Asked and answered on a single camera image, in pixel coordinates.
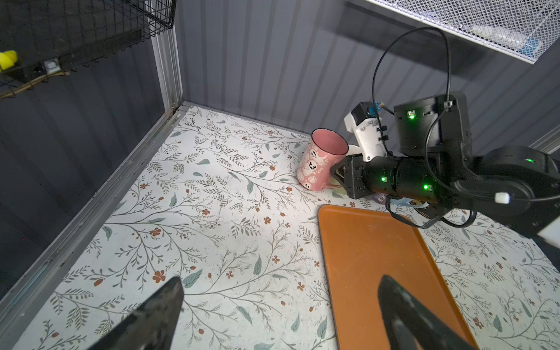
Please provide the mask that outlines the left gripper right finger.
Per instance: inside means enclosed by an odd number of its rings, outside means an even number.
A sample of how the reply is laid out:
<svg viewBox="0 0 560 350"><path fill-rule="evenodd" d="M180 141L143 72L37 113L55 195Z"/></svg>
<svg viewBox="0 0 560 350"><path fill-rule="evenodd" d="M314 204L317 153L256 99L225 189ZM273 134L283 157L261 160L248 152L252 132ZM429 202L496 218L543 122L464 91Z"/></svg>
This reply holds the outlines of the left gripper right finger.
<svg viewBox="0 0 560 350"><path fill-rule="evenodd" d="M473 349L391 276L378 288L379 306L391 349Z"/></svg>

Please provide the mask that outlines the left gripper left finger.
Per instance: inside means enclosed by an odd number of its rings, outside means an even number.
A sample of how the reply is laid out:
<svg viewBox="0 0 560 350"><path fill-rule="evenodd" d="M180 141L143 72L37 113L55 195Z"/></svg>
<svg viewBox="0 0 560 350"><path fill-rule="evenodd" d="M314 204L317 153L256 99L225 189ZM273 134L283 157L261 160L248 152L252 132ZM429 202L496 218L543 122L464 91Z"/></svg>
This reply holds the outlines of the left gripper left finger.
<svg viewBox="0 0 560 350"><path fill-rule="evenodd" d="M170 349L182 310L184 288L173 277L92 349Z"/></svg>

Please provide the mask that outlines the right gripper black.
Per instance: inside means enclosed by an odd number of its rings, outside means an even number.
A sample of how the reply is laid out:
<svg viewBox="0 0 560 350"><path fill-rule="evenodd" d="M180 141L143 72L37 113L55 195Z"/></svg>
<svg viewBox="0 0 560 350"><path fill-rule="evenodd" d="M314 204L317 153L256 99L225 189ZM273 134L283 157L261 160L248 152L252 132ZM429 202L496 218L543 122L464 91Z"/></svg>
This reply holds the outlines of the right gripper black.
<svg viewBox="0 0 560 350"><path fill-rule="evenodd" d="M366 197L366 186L363 180L364 164L361 154L348 155L330 169L332 178L345 189L348 197L352 199Z"/></svg>

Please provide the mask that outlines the pink ghost mug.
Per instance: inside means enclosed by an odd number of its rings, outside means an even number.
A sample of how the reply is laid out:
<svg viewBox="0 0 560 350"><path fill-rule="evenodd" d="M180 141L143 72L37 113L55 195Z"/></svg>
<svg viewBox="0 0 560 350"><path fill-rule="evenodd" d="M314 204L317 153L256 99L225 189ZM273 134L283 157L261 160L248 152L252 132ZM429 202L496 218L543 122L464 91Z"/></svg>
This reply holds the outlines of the pink ghost mug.
<svg viewBox="0 0 560 350"><path fill-rule="evenodd" d="M310 191L339 188L341 185L331 183L330 170L348 151L349 145L340 134L326 128L315 129L297 169L297 180Z"/></svg>

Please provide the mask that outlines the orange plastic tray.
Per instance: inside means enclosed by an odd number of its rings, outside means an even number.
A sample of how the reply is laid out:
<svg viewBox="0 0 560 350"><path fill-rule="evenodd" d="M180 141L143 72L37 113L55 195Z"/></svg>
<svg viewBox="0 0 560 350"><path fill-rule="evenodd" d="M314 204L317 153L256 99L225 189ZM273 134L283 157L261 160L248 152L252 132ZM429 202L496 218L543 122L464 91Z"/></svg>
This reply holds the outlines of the orange plastic tray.
<svg viewBox="0 0 560 350"><path fill-rule="evenodd" d="M388 349L378 299L392 277L470 345L468 324L420 232L389 214L325 205L319 230L340 349Z"/></svg>

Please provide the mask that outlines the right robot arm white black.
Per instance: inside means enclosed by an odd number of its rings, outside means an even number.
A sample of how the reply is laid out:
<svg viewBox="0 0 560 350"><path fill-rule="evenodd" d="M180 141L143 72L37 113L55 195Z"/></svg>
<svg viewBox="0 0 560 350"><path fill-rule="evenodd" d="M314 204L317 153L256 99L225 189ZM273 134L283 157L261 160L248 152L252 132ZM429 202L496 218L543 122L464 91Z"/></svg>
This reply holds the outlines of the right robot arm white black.
<svg viewBox="0 0 560 350"><path fill-rule="evenodd" d="M380 193L385 204L401 198L425 202L430 224L454 209L483 214L534 240L559 265L559 248L540 236L559 218L558 161L524 146L475 156L461 92L398 105L395 121L399 155L360 153L332 167L350 198Z"/></svg>

